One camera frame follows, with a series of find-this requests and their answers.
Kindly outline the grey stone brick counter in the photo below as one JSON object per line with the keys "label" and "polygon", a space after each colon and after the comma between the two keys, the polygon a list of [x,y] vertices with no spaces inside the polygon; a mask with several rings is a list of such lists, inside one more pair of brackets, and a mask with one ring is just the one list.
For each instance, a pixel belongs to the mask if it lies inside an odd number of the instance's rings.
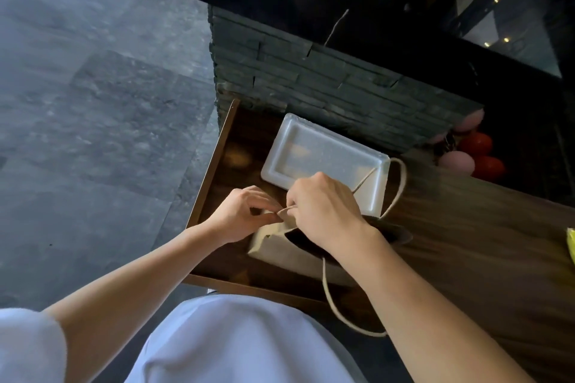
{"label": "grey stone brick counter", "polygon": [[219,124],[243,108],[292,113],[348,137],[405,153],[483,104],[228,10],[208,6]]}

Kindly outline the red balloon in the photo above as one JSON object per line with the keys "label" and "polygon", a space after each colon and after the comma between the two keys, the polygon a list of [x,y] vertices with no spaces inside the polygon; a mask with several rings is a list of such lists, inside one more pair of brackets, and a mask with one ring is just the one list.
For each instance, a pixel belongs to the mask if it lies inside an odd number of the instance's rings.
{"label": "red balloon", "polygon": [[480,132],[474,132],[462,139],[457,146],[457,149],[470,156],[484,156],[489,155],[493,148],[492,138]]}
{"label": "red balloon", "polygon": [[498,158],[481,155],[474,158],[475,168],[472,177],[479,180],[495,183],[506,173],[505,164]]}

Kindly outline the person's right forearm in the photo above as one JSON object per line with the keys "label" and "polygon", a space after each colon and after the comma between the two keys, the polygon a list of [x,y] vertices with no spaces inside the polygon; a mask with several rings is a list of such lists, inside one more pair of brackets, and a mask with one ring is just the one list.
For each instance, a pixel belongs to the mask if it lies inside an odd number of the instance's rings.
{"label": "person's right forearm", "polygon": [[414,383],[535,383],[364,223],[324,245],[367,294]]}

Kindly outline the white foam tray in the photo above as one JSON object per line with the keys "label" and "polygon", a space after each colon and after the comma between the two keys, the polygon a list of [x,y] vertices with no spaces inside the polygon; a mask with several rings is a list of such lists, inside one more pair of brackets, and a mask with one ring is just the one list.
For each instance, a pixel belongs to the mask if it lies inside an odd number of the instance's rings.
{"label": "white foam tray", "polygon": [[363,214],[379,216],[390,165],[388,155],[288,113],[265,160],[261,178],[288,190],[295,180],[320,171],[354,189],[373,171],[355,198]]}

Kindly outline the person's left hand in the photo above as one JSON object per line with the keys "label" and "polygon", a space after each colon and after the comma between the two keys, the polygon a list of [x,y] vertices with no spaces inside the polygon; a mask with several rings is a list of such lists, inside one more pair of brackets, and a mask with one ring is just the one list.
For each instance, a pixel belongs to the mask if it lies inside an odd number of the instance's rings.
{"label": "person's left hand", "polygon": [[198,229],[210,241],[222,246],[255,233],[259,228],[252,227],[253,215],[278,213],[281,209],[277,200],[257,186],[233,189]]}

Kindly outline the person's right hand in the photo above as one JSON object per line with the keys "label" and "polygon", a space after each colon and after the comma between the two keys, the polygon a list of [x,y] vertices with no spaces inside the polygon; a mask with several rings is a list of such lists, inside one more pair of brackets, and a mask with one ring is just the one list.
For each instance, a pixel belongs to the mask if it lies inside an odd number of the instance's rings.
{"label": "person's right hand", "polygon": [[351,254],[353,244],[370,234],[371,226],[363,219],[348,186],[320,174],[320,214],[309,225],[297,227],[314,244],[337,261]]}

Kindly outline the white shirt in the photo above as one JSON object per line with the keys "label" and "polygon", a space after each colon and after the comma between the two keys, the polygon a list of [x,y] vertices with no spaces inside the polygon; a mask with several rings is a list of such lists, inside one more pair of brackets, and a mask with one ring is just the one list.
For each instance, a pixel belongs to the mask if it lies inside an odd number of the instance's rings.
{"label": "white shirt", "polygon": [[[50,316],[0,309],[0,383],[63,383],[71,350]],[[183,301],[148,336],[124,383],[368,383],[301,311],[255,297]]]}

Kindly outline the person's left forearm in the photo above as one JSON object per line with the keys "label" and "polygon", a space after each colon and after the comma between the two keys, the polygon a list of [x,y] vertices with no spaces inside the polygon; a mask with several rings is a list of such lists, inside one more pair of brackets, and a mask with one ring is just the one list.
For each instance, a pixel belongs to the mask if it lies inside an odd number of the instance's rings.
{"label": "person's left forearm", "polygon": [[67,346],[64,383],[90,383],[152,318],[170,293],[224,243],[206,221],[43,310]]}

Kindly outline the pink balloon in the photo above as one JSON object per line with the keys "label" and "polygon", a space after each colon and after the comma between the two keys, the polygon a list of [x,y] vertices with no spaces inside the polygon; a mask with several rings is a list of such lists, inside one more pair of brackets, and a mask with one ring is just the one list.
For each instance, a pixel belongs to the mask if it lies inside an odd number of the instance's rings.
{"label": "pink balloon", "polygon": [[474,111],[467,115],[461,122],[453,126],[454,133],[468,133],[478,127],[485,117],[485,110]]}
{"label": "pink balloon", "polygon": [[476,168],[476,163],[471,155],[454,150],[439,157],[438,166],[461,175],[471,176]]}

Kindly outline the beige paper bag with rope handles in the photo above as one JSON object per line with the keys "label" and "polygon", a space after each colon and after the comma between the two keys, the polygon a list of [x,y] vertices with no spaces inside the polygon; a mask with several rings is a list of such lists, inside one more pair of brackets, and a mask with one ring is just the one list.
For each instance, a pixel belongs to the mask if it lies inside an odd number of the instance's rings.
{"label": "beige paper bag with rope handles", "polygon": [[[401,159],[391,158],[390,161],[400,166],[400,183],[396,195],[379,217],[363,215],[363,219],[377,228],[391,245],[400,246],[412,241],[413,235],[405,227],[386,221],[385,217],[403,195],[408,172],[406,164]],[[329,283],[355,286],[356,282],[328,252],[310,241],[297,227],[295,219],[288,214],[293,208],[295,205],[277,213],[282,222],[263,226],[253,234],[248,256],[302,276],[319,279],[331,311],[342,323],[365,336],[374,338],[388,336],[385,331],[377,333],[362,329],[340,313],[329,291]]]}

